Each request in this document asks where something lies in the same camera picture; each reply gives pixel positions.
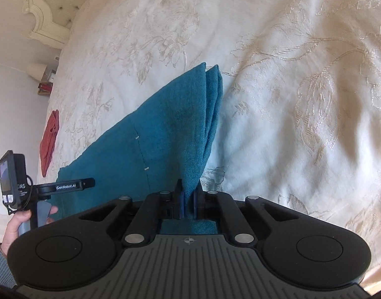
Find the grey knit sleeve forearm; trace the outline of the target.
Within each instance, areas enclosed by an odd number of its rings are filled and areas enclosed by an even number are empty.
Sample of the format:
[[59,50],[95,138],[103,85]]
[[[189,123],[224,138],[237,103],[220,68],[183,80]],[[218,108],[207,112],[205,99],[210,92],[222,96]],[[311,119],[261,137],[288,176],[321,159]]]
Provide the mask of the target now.
[[6,256],[0,249],[0,285],[8,288],[14,288],[16,286],[15,279],[11,273],[11,270],[7,264]]

